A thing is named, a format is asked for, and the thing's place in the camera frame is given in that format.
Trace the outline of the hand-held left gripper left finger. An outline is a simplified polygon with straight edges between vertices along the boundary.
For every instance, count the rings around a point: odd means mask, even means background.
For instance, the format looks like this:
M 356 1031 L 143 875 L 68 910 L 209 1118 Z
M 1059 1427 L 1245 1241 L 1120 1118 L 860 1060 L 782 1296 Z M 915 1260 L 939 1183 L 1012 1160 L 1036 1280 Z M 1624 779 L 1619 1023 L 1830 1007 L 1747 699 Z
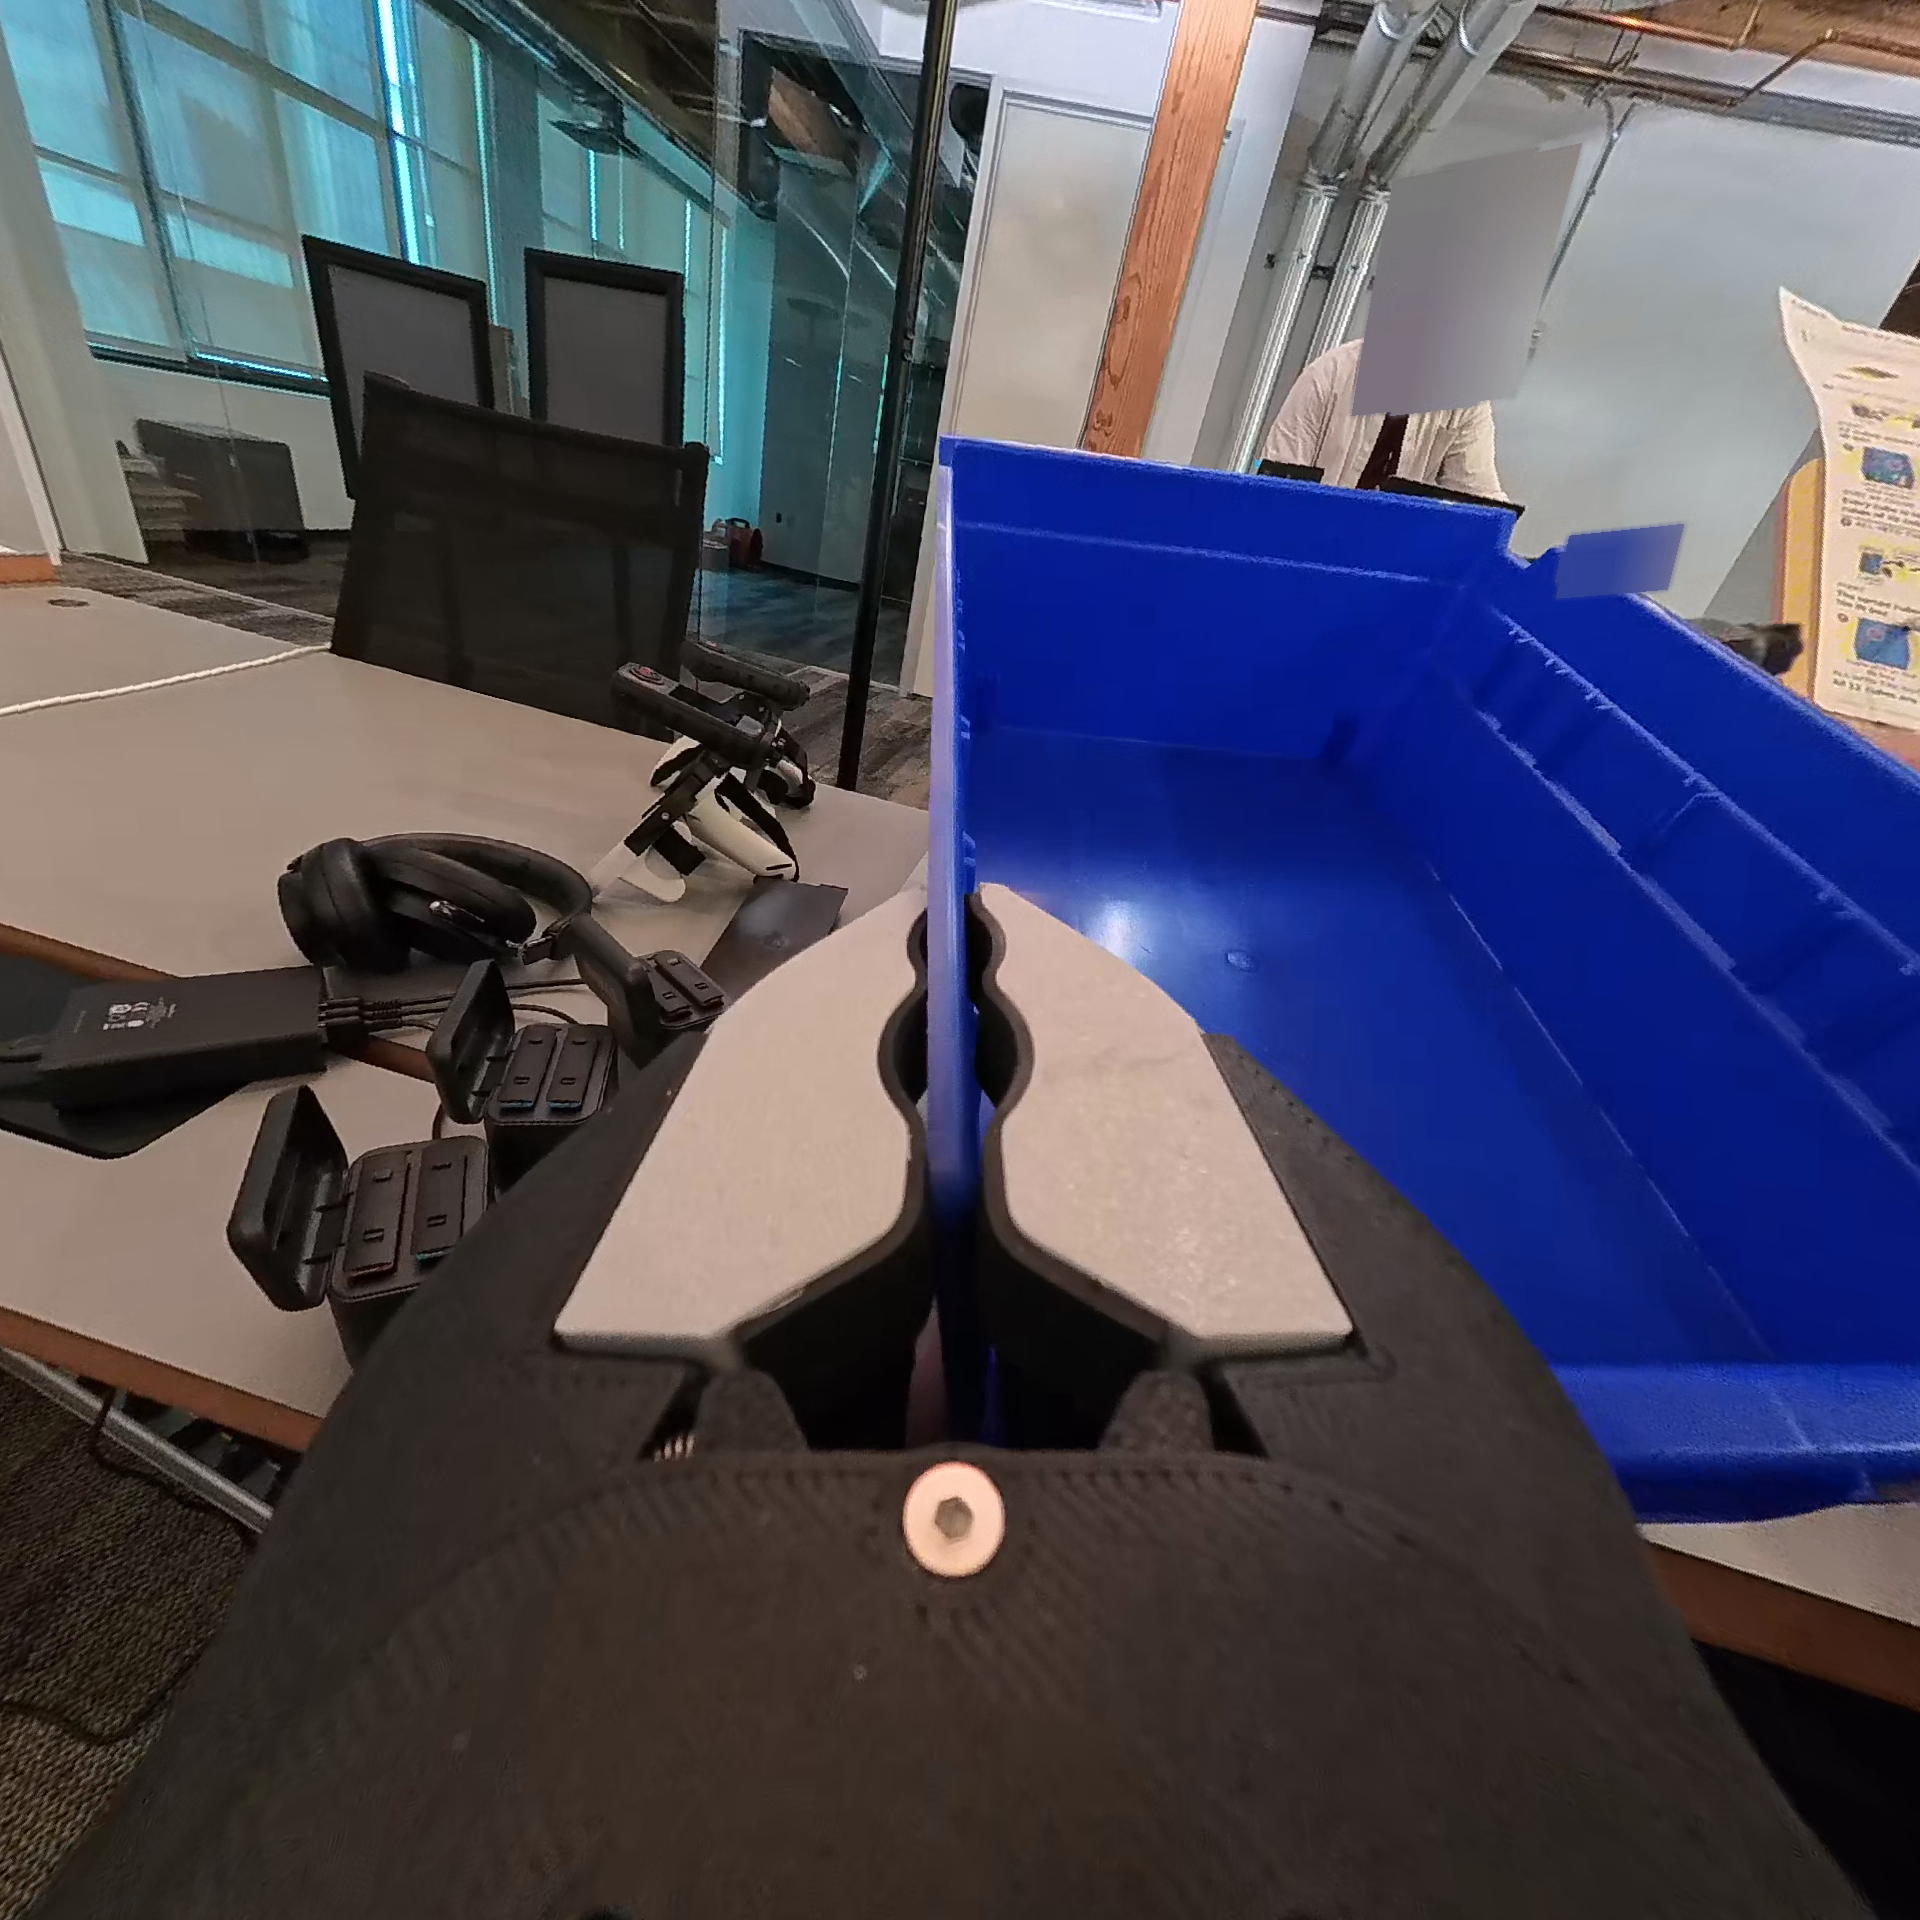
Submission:
M 925 904 L 907 887 L 707 1028 L 560 1308 L 574 1352 L 773 1377 L 892 1449 L 931 1313 Z

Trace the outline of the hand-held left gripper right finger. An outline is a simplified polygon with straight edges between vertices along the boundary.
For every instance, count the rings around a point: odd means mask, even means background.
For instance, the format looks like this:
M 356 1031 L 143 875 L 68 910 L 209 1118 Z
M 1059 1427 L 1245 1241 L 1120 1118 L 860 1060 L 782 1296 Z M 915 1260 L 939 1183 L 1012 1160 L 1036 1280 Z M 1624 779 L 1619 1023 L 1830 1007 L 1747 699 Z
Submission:
M 1302 1359 L 1353 1317 L 1208 1035 L 1001 881 L 972 895 L 976 1286 L 1005 1435 L 1091 1449 L 1148 1374 Z

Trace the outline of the blue plastic bin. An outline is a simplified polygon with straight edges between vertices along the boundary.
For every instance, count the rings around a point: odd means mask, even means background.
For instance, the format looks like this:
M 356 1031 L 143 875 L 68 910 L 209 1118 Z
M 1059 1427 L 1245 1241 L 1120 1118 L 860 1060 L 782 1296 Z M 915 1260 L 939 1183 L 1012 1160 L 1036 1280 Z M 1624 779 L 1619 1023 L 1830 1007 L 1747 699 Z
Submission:
M 951 439 L 933 843 L 1238 1041 L 1652 1521 L 1915 1499 L 1915 772 L 1509 516 Z

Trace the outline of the black charging case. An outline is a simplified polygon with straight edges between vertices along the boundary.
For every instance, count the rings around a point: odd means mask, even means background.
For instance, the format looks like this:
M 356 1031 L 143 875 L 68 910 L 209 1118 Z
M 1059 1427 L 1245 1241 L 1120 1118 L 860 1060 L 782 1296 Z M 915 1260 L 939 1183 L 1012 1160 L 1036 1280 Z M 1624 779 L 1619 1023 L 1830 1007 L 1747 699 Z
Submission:
M 275 1310 L 324 1312 L 356 1366 L 488 1199 L 484 1139 L 444 1133 L 349 1159 L 315 1089 L 288 1088 L 260 1116 L 225 1244 Z
M 593 915 L 567 921 L 565 949 L 604 1006 L 616 1052 L 638 1067 L 708 1028 L 726 1007 L 725 990 L 684 953 L 636 953 Z
M 616 1092 L 615 1031 L 516 1006 L 497 963 L 468 965 L 423 1056 L 444 1118 L 484 1148 L 488 1198 L 515 1188 Z

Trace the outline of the black card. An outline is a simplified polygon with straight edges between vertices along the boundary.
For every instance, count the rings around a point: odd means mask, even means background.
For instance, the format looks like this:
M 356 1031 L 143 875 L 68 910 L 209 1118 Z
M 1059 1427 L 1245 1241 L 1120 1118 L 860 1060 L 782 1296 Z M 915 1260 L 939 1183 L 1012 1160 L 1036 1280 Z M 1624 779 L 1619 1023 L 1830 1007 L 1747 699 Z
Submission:
M 838 884 L 755 877 L 699 966 L 728 1001 L 736 1001 L 790 957 L 830 936 L 846 897 L 848 888 Z

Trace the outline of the spare hand-held gripper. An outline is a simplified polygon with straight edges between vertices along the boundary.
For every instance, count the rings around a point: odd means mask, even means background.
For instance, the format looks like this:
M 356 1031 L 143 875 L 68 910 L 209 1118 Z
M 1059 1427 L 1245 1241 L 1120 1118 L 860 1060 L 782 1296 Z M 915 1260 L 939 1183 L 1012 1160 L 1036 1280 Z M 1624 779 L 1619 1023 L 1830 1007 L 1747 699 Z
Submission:
M 800 877 L 783 809 L 806 809 L 816 781 L 787 717 L 809 701 L 809 686 L 707 643 L 692 643 L 686 661 L 689 679 L 645 663 L 612 675 L 615 712 L 662 735 L 665 752 L 639 820 L 588 877 L 598 897 L 627 884 L 672 904 L 711 857 L 751 880 Z

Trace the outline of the black headphones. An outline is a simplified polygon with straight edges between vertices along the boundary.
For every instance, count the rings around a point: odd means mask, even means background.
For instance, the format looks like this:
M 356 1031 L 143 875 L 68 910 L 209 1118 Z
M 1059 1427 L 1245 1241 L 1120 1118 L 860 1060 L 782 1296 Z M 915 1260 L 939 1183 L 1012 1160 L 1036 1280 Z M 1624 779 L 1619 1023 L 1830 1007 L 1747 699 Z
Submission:
M 324 968 L 542 963 L 592 912 L 585 875 L 552 854 L 459 831 L 334 836 L 277 880 L 299 953 Z

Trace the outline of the black power adapter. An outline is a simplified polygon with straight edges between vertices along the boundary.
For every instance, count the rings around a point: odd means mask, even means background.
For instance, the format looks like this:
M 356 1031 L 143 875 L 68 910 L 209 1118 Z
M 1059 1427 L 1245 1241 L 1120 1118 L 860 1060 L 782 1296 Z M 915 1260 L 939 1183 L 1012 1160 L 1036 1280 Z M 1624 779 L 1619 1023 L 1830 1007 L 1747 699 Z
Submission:
M 312 1072 L 326 1060 L 321 990 L 312 966 L 89 983 L 38 1044 L 32 1088 L 91 1110 Z

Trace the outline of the black mesh chair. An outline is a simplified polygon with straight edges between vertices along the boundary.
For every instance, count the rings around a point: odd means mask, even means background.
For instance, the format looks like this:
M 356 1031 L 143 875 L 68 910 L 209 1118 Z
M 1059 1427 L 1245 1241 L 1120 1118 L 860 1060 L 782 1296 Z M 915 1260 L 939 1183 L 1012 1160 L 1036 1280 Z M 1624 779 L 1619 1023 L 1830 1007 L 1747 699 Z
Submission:
M 328 649 L 621 729 L 619 667 L 681 679 L 708 463 L 367 374 Z

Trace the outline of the black framed chair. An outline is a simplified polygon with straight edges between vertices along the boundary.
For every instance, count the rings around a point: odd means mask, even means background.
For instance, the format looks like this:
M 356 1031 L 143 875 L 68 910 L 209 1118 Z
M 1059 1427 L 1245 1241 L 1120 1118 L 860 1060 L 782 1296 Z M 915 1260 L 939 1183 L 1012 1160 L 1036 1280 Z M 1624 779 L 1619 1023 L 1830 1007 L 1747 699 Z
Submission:
M 302 235 L 342 487 L 356 495 L 367 377 L 500 407 L 488 287 L 479 278 Z
M 686 440 L 686 278 L 523 251 L 529 416 L 621 440 Z

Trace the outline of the dark low cabinet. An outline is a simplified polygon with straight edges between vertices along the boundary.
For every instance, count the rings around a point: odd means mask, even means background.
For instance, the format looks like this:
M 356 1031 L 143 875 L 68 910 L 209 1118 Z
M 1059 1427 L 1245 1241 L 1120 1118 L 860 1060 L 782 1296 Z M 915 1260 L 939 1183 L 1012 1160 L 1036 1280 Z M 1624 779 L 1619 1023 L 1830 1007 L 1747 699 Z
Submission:
M 184 542 L 243 547 L 307 537 L 293 447 L 224 422 L 136 417 L 140 451 L 181 495 Z

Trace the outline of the metal ceiling pipes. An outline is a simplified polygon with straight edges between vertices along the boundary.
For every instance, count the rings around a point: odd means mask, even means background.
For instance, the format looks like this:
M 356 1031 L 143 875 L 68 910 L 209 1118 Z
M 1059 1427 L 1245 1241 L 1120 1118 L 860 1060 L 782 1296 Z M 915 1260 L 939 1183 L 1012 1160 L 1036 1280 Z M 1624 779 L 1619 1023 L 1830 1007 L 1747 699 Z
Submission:
M 1534 8 L 1372 4 L 1292 195 L 1275 287 L 1231 429 L 1231 468 L 1260 463 L 1289 364 L 1308 364 L 1347 335 L 1414 145 L 1465 102 Z

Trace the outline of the black glass wall post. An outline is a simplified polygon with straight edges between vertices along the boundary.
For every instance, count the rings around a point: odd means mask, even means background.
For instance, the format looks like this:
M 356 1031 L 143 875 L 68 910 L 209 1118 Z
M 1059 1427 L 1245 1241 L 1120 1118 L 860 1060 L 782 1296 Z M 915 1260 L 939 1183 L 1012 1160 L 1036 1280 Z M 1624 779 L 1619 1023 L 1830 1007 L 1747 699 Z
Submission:
M 953 57 L 956 1 L 931 1 L 924 20 L 919 91 L 902 195 L 902 228 L 896 262 L 896 296 L 880 367 L 880 412 L 862 572 L 856 577 L 852 652 L 843 701 L 843 727 L 833 783 L 856 790 L 873 663 L 881 607 L 884 569 L 896 516 L 899 468 L 904 443 L 907 389 L 919 335 L 924 261 L 937 200 L 939 145 Z

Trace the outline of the wooden post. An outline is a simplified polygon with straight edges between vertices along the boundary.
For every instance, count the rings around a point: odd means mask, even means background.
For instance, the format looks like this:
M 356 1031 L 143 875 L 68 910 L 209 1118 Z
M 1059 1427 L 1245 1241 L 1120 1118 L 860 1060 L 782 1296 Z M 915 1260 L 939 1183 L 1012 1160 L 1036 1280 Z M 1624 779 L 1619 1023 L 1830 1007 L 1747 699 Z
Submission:
M 1121 459 L 1144 452 L 1254 20 L 1254 1 L 1179 4 L 1084 451 Z

